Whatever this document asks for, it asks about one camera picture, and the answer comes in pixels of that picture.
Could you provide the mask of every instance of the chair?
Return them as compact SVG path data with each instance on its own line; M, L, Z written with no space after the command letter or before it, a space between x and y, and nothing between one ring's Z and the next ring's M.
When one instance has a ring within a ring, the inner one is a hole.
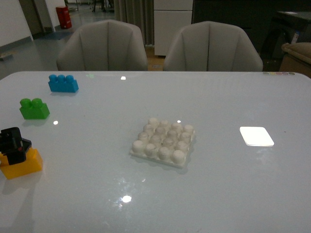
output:
M176 33L163 70L262 71L262 60L243 29L205 21Z
M93 7L93 10L92 12L95 12L96 11L96 3L99 2L101 4L101 9L103 12L106 12L106 9L105 9L105 2L104 0L93 0L92 4L94 4L94 7Z
M78 28L59 53L58 70L147 70L139 27L104 20Z

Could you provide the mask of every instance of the cushion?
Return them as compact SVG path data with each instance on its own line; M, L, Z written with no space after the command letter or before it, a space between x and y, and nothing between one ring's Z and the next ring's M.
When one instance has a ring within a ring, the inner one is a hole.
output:
M282 45L282 50L306 63L311 64L311 43L286 43Z

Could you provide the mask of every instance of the toy block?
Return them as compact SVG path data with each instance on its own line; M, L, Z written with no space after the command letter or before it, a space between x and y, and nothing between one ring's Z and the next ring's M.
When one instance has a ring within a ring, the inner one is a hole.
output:
M79 90L77 81L72 75L58 75L51 74L49 76L49 86L52 92L71 92L75 93Z
M19 109L25 120L29 119L46 119L50 114L48 106L41 99L36 98L22 99L20 101L21 108Z
M33 172L41 171L43 161L37 149L32 147L26 153L26 161L14 165L9 165L7 156L0 153L0 170L7 179L13 179Z
M184 168L194 138L191 125L169 124L150 118L132 144L131 155L158 163Z

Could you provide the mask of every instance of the glossy table surface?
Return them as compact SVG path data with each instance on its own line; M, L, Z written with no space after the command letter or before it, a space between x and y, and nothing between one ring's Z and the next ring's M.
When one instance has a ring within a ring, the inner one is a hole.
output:
M1 233L311 232L306 76L55 72L77 80L70 94L52 93L50 74L0 81L0 128L19 127L44 161L42 172L0 174ZM24 120L23 98L51 114ZM151 117L194 126L186 168L129 154ZM246 145L244 126L264 127L274 145Z

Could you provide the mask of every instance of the green building block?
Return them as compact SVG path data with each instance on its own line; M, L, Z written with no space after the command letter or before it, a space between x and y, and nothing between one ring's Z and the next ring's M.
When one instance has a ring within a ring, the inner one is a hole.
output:
M50 114L48 106L41 99L36 98L22 99L20 101L21 108L19 109L25 120L29 119L46 119Z

